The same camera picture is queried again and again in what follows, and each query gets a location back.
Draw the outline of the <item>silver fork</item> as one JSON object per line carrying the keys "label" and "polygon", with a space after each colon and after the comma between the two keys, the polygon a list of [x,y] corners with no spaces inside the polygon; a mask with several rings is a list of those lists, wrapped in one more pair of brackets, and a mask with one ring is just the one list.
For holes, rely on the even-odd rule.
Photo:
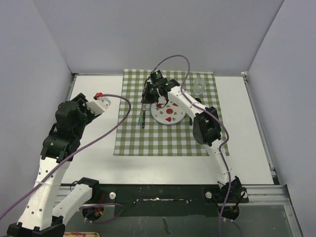
{"label": "silver fork", "polygon": [[141,115],[141,125],[142,125],[142,129],[145,128],[145,119],[146,119],[146,105],[143,104],[143,105],[142,105],[142,115]]}

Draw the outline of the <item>green white checkered tablecloth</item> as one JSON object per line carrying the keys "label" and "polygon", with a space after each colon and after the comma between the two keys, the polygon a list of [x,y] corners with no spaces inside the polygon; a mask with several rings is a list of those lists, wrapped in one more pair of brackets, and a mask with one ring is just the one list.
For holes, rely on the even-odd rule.
{"label": "green white checkered tablecloth", "polygon": [[141,99],[149,70],[125,69],[121,94],[130,102],[120,102],[118,118],[127,112],[128,118],[116,133],[114,155],[116,156],[204,156],[204,147],[192,135],[189,116],[175,125],[163,125],[154,120],[150,105],[146,105],[145,128],[138,125]]}

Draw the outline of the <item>iridescent rainbow fork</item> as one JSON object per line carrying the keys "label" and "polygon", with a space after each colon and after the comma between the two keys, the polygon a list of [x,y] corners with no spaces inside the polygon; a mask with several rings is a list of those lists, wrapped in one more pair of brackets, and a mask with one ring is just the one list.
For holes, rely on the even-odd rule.
{"label": "iridescent rainbow fork", "polygon": [[138,125],[142,125],[143,123],[143,113],[144,113],[144,104],[141,105],[141,111],[140,111],[140,115],[138,118]]}

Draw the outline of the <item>white plate with strawberries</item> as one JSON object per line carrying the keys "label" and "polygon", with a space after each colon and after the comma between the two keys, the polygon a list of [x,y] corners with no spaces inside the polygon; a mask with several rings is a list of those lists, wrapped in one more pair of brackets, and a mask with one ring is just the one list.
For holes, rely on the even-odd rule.
{"label": "white plate with strawberries", "polygon": [[154,120],[163,125],[175,125],[181,122],[186,115],[178,104],[171,101],[165,107],[162,104],[152,104],[150,111]]}

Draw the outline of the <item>clear drinking glass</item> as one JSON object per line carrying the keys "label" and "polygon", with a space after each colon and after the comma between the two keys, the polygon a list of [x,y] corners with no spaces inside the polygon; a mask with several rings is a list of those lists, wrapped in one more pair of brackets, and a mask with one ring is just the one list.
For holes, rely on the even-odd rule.
{"label": "clear drinking glass", "polygon": [[196,95],[203,94],[206,89],[206,80],[205,78],[195,78],[193,85],[193,92]]}

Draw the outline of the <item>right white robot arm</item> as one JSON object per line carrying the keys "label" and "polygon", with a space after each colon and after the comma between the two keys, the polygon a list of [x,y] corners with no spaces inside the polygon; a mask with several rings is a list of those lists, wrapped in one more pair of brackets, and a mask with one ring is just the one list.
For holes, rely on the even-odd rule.
{"label": "right white robot arm", "polygon": [[246,188],[233,175],[225,158],[224,145],[229,136],[222,137],[227,130],[214,107],[204,106],[185,91],[179,82],[168,80],[159,70],[152,71],[145,81],[141,102],[150,104],[154,119],[165,125],[172,125],[184,116],[189,116],[193,122],[193,138],[211,157],[221,199],[233,202],[248,197]]}

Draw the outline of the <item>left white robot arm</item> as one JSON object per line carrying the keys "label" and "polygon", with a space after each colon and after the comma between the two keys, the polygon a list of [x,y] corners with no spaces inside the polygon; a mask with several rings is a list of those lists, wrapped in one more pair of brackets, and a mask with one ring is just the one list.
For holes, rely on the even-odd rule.
{"label": "left white robot arm", "polygon": [[58,105],[56,122],[45,138],[37,179],[29,201],[17,222],[8,226],[11,237],[61,237],[65,231],[66,215],[54,211],[54,201],[73,157],[80,146],[85,127],[110,106],[100,95],[88,101],[82,93]]}

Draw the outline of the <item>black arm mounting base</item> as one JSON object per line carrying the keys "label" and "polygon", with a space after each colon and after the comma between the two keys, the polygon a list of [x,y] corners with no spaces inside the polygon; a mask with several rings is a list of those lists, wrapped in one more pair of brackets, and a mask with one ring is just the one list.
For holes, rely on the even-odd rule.
{"label": "black arm mounting base", "polygon": [[98,197],[81,211],[89,221],[101,221],[110,210],[117,217],[186,217],[201,215],[236,219],[239,205],[248,203],[245,187],[227,185],[101,184]]}

